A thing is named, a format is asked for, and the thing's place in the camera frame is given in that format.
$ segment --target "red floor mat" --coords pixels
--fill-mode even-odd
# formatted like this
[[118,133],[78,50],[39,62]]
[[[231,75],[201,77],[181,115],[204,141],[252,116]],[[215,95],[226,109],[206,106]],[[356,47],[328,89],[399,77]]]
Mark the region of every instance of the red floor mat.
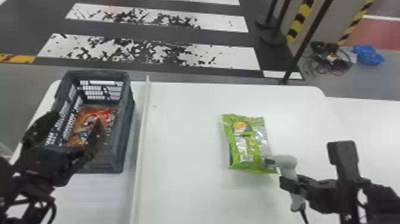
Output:
[[373,20],[360,21],[345,46],[369,44],[377,49],[400,50],[400,21]]

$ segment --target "yellow floor line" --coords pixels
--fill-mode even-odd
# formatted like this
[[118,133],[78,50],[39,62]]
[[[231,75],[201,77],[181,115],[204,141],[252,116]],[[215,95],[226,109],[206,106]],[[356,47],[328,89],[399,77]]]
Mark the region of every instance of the yellow floor line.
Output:
[[21,63],[31,64],[36,59],[36,56],[32,55],[21,55],[21,54],[1,54],[0,63]]

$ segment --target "chip bag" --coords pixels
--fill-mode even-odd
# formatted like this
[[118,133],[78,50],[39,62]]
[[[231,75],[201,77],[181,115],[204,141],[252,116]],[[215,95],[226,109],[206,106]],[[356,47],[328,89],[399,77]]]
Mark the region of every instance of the chip bag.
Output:
[[225,114],[222,120],[229,140],[230,169],[276,173],[264,163],[264,158],[271,155],[264,118]]

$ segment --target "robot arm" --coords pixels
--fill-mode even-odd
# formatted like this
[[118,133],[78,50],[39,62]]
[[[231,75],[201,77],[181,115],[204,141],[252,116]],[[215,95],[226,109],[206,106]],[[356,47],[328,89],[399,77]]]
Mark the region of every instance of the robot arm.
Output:
[[[337,180],[317,181],[302,175],[293,178],[282,172],[281,189],[303,197],[315,211],[338,214],[341,224],[360,224],[359,207],[365,209],[368,224],[400,223],[400,198],[391,188],[374,185],[360,176],[354,142],[330,142],[328,152],[331,164],[336,166]],[[366,204],[358,201],[360,190],[367,196]]]
[[[48,112],[36,120],[22,140],[21,154],[14,165],[0,157],[0,224],[40,224],[57,211],[51,193],[66,186],[79,169],[94,158],[106,137],[101,121],[95,123],[83,147],[51,147],[40,144],[58,120],[58,112]],[[11,206],[28,204],[21,218],[8,217]]]

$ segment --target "white painted stripe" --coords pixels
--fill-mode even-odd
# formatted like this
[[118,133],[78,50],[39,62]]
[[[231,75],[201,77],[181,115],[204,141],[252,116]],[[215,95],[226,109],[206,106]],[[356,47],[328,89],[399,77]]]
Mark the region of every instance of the white painted stripe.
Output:
[[372,20],[386,20],[386,21],[400,21],[399,17],[390,17],[390,16],[380,16],[380,15],[364,15],[363,18],[369,18]]
[[53,34],[38,57],[260,70],[253,48]]
[[236,15],[189,13],[76,3],[65,18],[107,23],[185,27],[190,29],[248,33],[245,18]]
[[169,0],[169,1],[185,1],[185,2],[201,2],[222,5],[240,5],[239,0]]
[[[285,76],[285,71],[262,71],[264,77],[266,78],[274,78],[274,79],[281,79]],[[300,73],[293,72],[289,79],[303,79]]]

